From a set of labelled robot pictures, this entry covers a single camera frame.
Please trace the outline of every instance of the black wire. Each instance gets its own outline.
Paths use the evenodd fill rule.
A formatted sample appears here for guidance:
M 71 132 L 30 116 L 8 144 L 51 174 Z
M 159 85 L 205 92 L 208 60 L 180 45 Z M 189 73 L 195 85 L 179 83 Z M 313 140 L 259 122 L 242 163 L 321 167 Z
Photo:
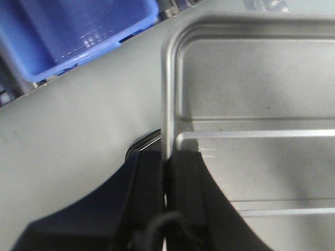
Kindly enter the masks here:
M 179 212 L 167 212 L 154 218 L 149 223 L 144 235 L 143 251 L 155 251 L 157 239 L 159 239 L 162 229 L 170 224 L 178 225 L 185 237 L 195 247 L 195 250 L 200 250 L 196 237 L 188 225 L 186 218 Z

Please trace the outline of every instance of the blue crate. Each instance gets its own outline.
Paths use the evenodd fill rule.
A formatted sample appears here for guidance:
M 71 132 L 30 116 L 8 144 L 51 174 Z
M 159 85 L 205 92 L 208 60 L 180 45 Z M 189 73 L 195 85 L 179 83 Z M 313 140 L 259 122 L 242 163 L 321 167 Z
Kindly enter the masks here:
M 38 82 L 118 47 L 157 15 L 155 0 L 0 0 L 0 43 Z

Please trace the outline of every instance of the black plastic part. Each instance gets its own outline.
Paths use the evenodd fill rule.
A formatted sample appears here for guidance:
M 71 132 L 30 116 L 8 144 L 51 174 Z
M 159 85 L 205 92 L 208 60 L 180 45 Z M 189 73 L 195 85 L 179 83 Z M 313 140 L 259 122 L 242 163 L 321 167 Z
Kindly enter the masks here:
M 164 205 L 164 193 L 167 205 Z M 211 177 L 201 153 L 134 152 L 77 203 L 32 222 L 13 251 L 271 251 Z
M 161 213 L 161 180 L 160 153 L 135 152 L 91 194 L 29 224 L 13 251 L 126 250 L 129 226 L 143 229 L 148 219 Z
M 133 145 L 130 146 L 130 148 L 126 152 L 125 156 L 125 161 L 129 158 L 129 156 L 134 152 L 134 151 L 140 151 L 142 148 L 145 147 L 145 145 L 156 138 L 157 136 L 161 135 L 161 129 L 158 129 L 144 137 L 142 137 L 140 140 L 135 142 Z M 154 149 L 150 148 L 151 151 L 160 151 L 161 150 L 161 141 L 158 140 L 157 144 L 155 145 Z
M 168 204 L 172 204 L 169 207 L 182 212 L 193 228 L 203 227 L 200 234 L 194 229 L 203 241 L 203 250 L 271 251 L 221 192 L 201 153 L 176 152 L 170 162 L 170 172 L 173 174 L 170 191 L 174 193 L 168 200 Z M 170 233 L 168 250 L 181 250 L 178 245 L 173 232 Z

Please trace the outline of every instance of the blue plastic basket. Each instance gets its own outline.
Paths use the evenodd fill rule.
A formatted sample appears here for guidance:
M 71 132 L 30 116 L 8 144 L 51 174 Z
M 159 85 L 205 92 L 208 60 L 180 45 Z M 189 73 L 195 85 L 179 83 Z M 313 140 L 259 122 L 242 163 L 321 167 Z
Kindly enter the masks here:
M 0 0 L 0 43 L 37 82 L 114 49 L 157 15 L 155 0 Z

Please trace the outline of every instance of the metal tray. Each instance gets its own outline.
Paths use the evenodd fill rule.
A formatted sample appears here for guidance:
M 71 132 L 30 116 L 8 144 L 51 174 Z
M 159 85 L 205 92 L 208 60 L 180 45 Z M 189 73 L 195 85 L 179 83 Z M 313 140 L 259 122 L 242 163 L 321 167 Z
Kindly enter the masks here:
M 335 19 L 199 14 L 163 58 L 163 156 L 200 151 L 274 250 L 333 250 Z

